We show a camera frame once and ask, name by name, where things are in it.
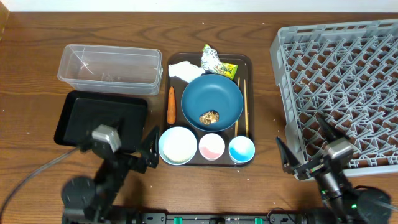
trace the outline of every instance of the wooden chopstick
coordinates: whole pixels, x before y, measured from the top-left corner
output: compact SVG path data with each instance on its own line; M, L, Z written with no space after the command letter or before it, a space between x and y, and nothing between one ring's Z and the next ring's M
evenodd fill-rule
M246 125L246 137L249 137L249 125L248 125L248 94L246 93L246 79L244 83L244 122Z
M239 90L240 90L240 87L241 87L241 77L238 77ZM239 118L238 118L238 120L236 120L236 123L235 123L235 137L238 136L238 121L239 121Z

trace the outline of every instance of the snack wrapper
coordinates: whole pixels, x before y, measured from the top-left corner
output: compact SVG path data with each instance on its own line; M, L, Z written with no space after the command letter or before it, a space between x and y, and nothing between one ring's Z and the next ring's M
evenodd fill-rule
M223 63L220 61L217 55L217 51L212 49L209 45L205 45L203 48L203 55L201 56L201 67L207 71L211 71L215 74L224 75L230 79L234 79L237 65L230 63Z

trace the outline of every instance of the clear plastic container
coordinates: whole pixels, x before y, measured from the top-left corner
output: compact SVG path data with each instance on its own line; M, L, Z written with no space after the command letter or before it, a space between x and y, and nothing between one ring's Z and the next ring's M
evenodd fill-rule
M82 91L156 95L162 72L162 53L156 49L70 44L58 79Z

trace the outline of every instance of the carrot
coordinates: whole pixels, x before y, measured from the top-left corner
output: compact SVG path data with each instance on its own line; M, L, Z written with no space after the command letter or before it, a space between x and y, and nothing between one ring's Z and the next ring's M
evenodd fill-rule
M174 124L176 111L175 111L175 93L174 88L171 86L169 89L169 104L167 105L167 123Z

